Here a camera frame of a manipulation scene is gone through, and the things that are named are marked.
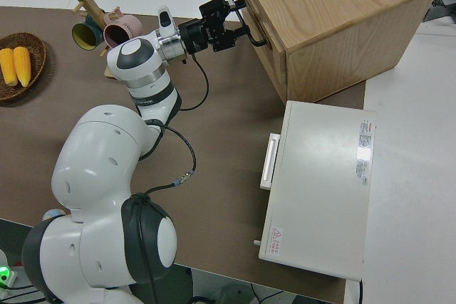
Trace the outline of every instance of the yellow corn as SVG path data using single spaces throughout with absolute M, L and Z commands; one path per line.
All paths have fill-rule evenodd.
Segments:
M 11 87 L 17 85 L 13 51 L 10 48 L 0 50 L 0 68 L 6 85 L 9 85 Z
M 22 87 L 26 87 L 29 85 L 31 78 L 29 51 L 23 46 L 18 46 L 14 48 L 13 53 L 17 78 L 19 79 L 19 82 L 21 82 Z

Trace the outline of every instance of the wicker basket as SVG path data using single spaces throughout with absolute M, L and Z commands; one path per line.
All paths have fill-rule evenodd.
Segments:
M 0 103 L 5 103 L 25 95 L 29 88 L 32 87 L 38 80 L 41 71 L 43 70 L 44 63 L 46 62 L 46 49 L 44 47 L 44 42 L 31 33 L 14 33 L 0 39 L 0 49 L 14 49 L 17 46 L 27 48 L 30 53 L 30 83 L 27 87 L 22 87 L 20 83 L 14 87 L 10 87 L 5 84 L 5 80 L 3 79 L 3 75 L 0 70 Z

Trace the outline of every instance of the pink mug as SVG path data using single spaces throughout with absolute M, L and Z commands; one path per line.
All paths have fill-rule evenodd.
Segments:
M 111 20 L 109 18 L 111 13 L 117 14 L 118 18 Z M 103 35 L 110 48 L 114 48 L 134 37 L 141 36 L 143 33 L 143 25 L 140 20 L 131 14 L 123 14 L 120 9 L 105 14 L 103 19 L 106 23 Z

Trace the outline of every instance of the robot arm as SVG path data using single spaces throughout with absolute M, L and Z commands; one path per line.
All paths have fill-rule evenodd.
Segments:
M 125 82 L 140 114 L 117 105 L 93 108 L 61 150 L 52 190 L 71 215 L 34 227 L 22 257 L 28 278 L 50 303 L 139 304 L 127 285 L 153 284 L 173 264 L 177 237 L 171 218 L 147 192 L 131 196 L 130 180 L 138 160 L 160 141 L 162 124 L 180 109 L 167 63 L 208 44 L 214 51 L 234 46 L 248 27 L 230 31 L 224 20 L 244 6 L 240 0 L 210 1 L 199 8 L 202 19 L 179 28 L 163 8 L 158 30 L 108 53 L 111 73 Z

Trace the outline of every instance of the mug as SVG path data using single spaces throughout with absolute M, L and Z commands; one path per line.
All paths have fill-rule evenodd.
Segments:
M 117 19 L 111 20 L 109 15 L 117 14 Z M 134 37 L 141 36 L 143 25 L 140 20 L 131 14 L 123 14 L 120 9 L 114 10 L 103 17 L 106 27 L 103 32 L 106 43 L 110 48 L 114 48 Z
M 73 40 L 84 50 L 93 50 L 103 42 L 103 30 L 88 14 L 85 21 L 77 23 L 71 30 Z

